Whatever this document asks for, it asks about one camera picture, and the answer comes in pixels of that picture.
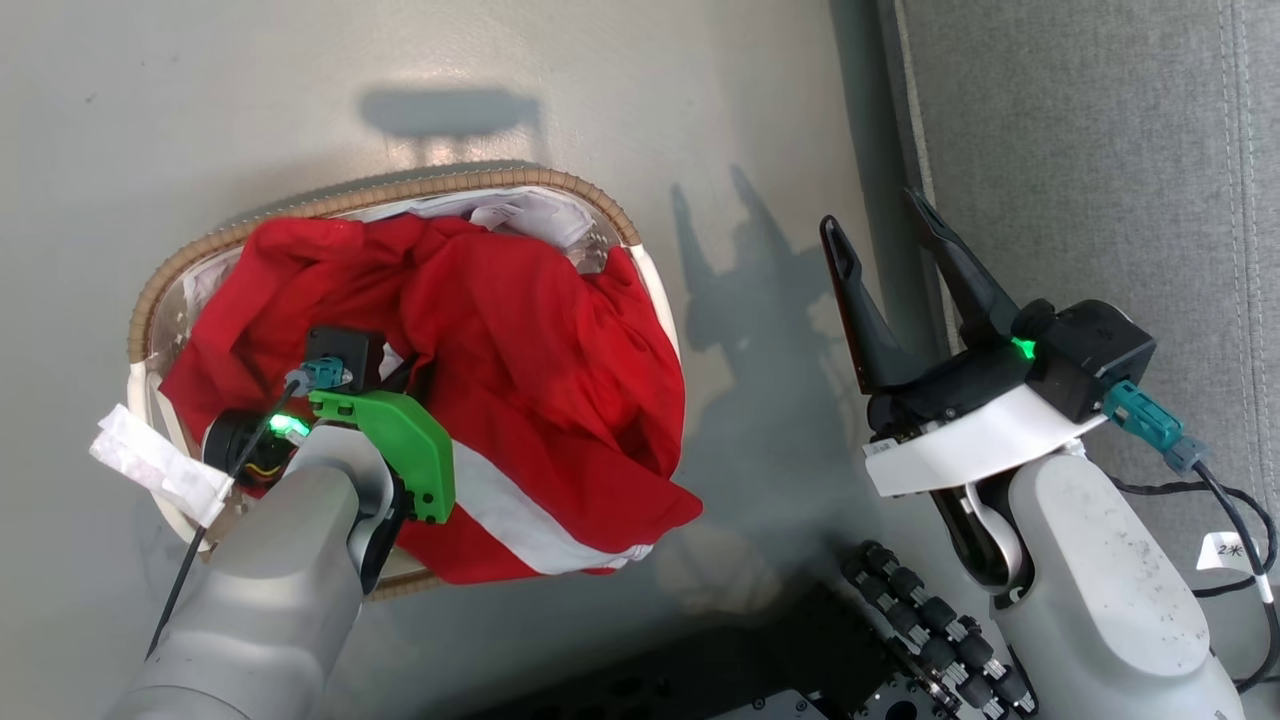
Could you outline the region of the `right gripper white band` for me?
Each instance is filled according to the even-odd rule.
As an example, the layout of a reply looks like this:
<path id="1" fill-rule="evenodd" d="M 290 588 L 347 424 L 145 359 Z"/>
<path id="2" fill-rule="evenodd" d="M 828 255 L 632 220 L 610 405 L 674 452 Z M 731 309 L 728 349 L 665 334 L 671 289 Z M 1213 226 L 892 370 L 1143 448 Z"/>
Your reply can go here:
<path id="1" fill-rule="evenodd" d="M 915 241 L 932 255 L 969 350 L 925 368 L 897 342 L 838 220 L 819 236 L 872 441 L 865 466 L 882 497 L 957 488 L 1036 460 L 1100 427 L 1064 416 L 1025 383 L 1033 360 L 1012 340 L 1018 305 L 920 190 L 904 190 Z"/>

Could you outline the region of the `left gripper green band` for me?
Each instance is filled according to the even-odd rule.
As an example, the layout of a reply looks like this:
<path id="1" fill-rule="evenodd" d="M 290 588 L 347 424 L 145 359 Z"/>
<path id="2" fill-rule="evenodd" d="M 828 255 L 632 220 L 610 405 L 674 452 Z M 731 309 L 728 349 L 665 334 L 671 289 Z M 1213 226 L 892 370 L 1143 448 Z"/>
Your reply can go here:
<path id="1" fill-rule="evenodd" d="M 381 380 L 380 389 L 362 395 L 314 391 L 307 416 L 284 407 L 225 411 L 205 432 L 204 462 L 260 496 L 300 460 L 306 445 L 320 439 L 323 429 L 353 430 L 403 486 L 411 502 L 408 515 L 442 525 L 451 520 L 456 505 L 453 443 L 412 398 L 422 387 L 419 359 L 417 354 L 407 356 Z"/>

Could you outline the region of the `red garment with white stripe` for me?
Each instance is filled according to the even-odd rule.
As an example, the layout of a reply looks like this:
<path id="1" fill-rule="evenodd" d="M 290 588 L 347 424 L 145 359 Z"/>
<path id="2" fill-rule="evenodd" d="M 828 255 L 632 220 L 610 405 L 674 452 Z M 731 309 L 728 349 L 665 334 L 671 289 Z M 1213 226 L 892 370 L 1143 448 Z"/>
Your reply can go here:
<path id="1" fill-rule="evenodd" d="M 678 355 L 621 247 L 582 275 L 541 240 L 458 217 L 266 222 L 160 391 L 195 438 L 225 410 L 266 410 L 316 325 L 383 334 L 429 374 L 456 507 L 399 544 L 445 583 L 607 574 L 701 514 L 673 479 Z"/>

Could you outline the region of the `grey fabric sofa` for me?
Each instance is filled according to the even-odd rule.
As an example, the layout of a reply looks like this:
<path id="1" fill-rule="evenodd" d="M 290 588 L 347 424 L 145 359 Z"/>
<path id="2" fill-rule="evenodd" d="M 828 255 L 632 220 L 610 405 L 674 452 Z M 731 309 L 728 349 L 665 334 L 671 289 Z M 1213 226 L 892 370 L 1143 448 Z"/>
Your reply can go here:
<path id="1" fill-rule="evenodd" d="M 1280 521 L 1280 0 L 884 0 L 908 155 L 1018 304 L 1098 299 Z"/>

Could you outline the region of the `white paper tag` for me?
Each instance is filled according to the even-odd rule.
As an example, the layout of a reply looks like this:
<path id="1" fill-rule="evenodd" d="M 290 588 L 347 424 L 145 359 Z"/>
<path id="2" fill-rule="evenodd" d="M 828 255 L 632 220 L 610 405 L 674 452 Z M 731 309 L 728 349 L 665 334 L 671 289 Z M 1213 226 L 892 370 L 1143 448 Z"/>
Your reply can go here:
<path id="1" fill-rule="evenodd" d="M 122 405 L 99 421 L 90 454 L 200 527 L 209 528 L 225 507 L 233 479 L 195 460 Z"/>

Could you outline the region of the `black roller wheel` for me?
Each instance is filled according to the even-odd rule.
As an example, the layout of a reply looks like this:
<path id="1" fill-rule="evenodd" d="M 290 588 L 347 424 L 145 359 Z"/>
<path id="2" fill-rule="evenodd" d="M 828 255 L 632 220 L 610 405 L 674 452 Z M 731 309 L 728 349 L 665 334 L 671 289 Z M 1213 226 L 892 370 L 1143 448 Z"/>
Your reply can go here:
<path id="1" fill-rule="evenodd" d="M 914 687 L 932 698 L 938 720 L 959 720 L 961 710 L 980 720 L 1033 720 L 1039 712 L 1030 683 L 997 657 L 979 623 L 928 591 L 883 544 L 860 544 L 840 573 Z"/>

